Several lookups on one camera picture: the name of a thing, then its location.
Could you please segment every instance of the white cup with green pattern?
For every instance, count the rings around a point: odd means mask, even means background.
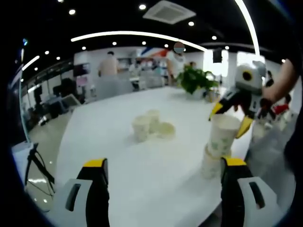
[[[208,151],[214,157],[230,155],[232,143],[240,128],[241,121],[227,114],[215,114],[212,117]]]

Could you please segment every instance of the green leaves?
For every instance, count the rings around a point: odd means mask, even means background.
[[[218,82],[206,78],[210,71],[204,72],[201,69],[194,69],[191,66],[185,66],[184,72],[180,73],[177,80],[188,93],[193,94],[198,88],[209,90],[217,87]]]

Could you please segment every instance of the window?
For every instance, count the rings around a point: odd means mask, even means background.
[[[227,77],[228,74],[228,51],[222,50],[222,63],[213,62],[213,50],[204,52],[203,71],[211,71],[214,75]]]
[[[237,66],[242,64],[252,64],[252,61],[261,61],[265,64],[264,56],[257,57],[254,53],[238,52],[237,53]]]

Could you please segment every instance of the curved light strip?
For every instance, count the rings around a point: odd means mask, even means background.
[[[26,70],[28,68],[28,66],[33,64],[39,58],[40,58],[40,56],[38,55],[38,56],[34,57],[32,60],[30,60],[28,63],[26,63],[26,65],[22,67],[22,71]]]
[[[136,31],[113,31],[113,32],[98,32],[98,33],[92,33],[92,34],[88,34],[88,35],[82,35],[79,37],[75,37],[72,38],[71,41],[75,42],[75,41],[79,41],[82,39],[88,39],[88,38],[93,38],[93,37],[98,37],[98,36],[105,36],[105,35],[142,35],[142,36],[149,36],[149,37],[155,37],[155,38],[160,38],[160,39],[166,39],[166,40],[171,40],[174,42],[182,42],[184,45],[187,46],[191,46],[193,48],[196,48],[198,50],[201,51],[207,51],[206,48],[199,46],[197,44],[193,44],[191,42],[182,40],[182,39],[178,39],[172,36],[168,36],[168,35],[161,35],[161,34],[157,34],[157,33],[150,33],[150,32],[136,32]]]
[[[250,30],[250,35],[251,35],[252,43],[253,43],[254,48],[255,48],[256,56],[259,57],[260,56],[260,49],[259,49],[257,33],[256,33],[256,30],[255,30],[254,24],[252,23],[250,13],[248,12],[243,0],[235,0],[235,2],[237,3],[238,7],[241,10],[242,15],[244,16],[244,19],[246,21],[248,29]]]

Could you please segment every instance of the potted plant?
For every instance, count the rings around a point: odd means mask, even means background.
[[[206,78],[208,73],[212,74],[210,71],[204,72],[201,69],[185,66],[184,72],[179,74],[177,80],[190,97],[201,99],[212,87],[218,86],[216,81]]]

